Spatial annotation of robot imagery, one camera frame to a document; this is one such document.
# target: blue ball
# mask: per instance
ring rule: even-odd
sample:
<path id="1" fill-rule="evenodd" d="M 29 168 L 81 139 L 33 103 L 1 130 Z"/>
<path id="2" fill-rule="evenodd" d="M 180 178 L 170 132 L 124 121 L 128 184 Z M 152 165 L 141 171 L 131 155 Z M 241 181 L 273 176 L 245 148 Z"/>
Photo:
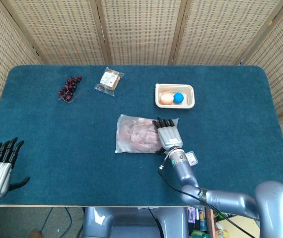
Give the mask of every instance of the blue ball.
<path id="1" fill-rule="evenodd" d="M 182 103 L 183 101 L 183 95 L 182 93 L 176 93 L 174 96 L 173 96 L 173 102 L 174 103 Z"/>

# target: white tray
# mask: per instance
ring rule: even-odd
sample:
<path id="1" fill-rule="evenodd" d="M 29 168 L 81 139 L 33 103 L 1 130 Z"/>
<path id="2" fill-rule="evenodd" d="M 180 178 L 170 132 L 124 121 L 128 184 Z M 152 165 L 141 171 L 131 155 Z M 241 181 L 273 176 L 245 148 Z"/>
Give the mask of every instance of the white tray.
<path id="1" fill-rule="evenodd" d="M 182 93 L 184 100 L 182 103 L 172 103 L 171 105 L 164 105 L 160 103 L 160 97 L 163 93 L 170 92 Z M 188 84 L 168 84 L 156 83 L 155 101 L 160 108 L 192 108 L 195 105 L 195 92 L 193 87 Z"/>

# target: table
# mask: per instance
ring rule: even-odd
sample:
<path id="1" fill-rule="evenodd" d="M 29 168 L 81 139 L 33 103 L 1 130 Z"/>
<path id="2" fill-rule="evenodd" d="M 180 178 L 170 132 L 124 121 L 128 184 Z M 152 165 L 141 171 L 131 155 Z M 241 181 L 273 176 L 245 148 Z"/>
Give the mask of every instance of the table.
<path id="1" fill-rule="evenodd" d="M 94 90 L 106 66 L 13 68 L 0 101 L 0 142 L 18 137 L 11 182 L 31 176 L 0 201 L 8 205 L 182 206 L 157 174 L 163 157 L 115 154 L 120 114 L 179 118 L 199 185 L 253 196 L 260 182 L 283 183 L 283 135 L 264 71 L 256 66 L 110 66 L 124 72 L 115 97 Z M 57 92 L 82 75 L 72 103 Z M 192 109 L 156 106 L 156 83 L 190 84 Z M 165 176 L 180 187 L 171 165 Z"/>

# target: plastic bag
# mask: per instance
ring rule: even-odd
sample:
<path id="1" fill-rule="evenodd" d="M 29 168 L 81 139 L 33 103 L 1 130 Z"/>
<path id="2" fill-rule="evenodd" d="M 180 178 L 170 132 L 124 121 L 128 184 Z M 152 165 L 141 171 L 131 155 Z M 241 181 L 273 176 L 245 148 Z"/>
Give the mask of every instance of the plastic bag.
<path id="1" fill-rule="evenodd" d="M 109 67 L 106 67 L 100 83 L 96 84 L 94 89 L 114 97 L 115 88 L 122 77 L 124 77 L 124 73 L 117 72 Z"/>
<path id="2" fill-rule="evenodd" d="M 121 114 L 117 121 L 115 153 L 155 153 L 161 148 L 153 119 Z M 177 126 L 178 119 L 173 120 Z"/>

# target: egg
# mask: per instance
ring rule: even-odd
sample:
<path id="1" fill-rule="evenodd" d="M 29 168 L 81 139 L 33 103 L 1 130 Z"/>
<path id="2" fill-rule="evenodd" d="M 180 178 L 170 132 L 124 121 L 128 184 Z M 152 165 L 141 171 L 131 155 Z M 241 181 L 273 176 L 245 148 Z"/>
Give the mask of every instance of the egg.
<path id="1" fill-rule="evenodd" d="M 182 93 L 176 93 L 174 96 L 173 96 L 173 102 L 174 103 L 182 103 L 183 101 L 183 95 Z"/>
<path id="2" fill-rule="evenodd" d="M 164 105 L 171 105 L 173 102 L 173 95 L 171 93 L 163 93 L 160 97 L 160 102 Z"/>

